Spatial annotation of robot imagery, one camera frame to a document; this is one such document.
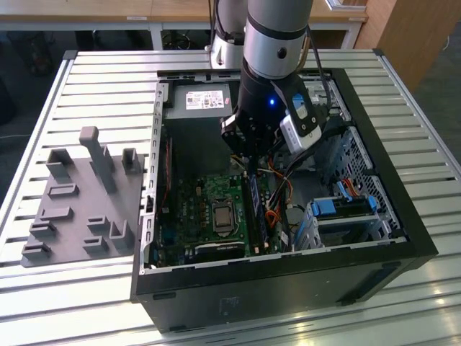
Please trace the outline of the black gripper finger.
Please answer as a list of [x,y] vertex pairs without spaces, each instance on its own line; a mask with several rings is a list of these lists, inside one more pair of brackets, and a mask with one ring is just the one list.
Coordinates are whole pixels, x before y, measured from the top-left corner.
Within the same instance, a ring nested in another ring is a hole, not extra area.
[[222,117],[220,135],[233,154],[247,161],[254,159],[254,134],[246,113]]
[[256,174],[260,158],[265,156],[271,147],[274,128],[267,123],[252,122],[250,129],[250,173]]

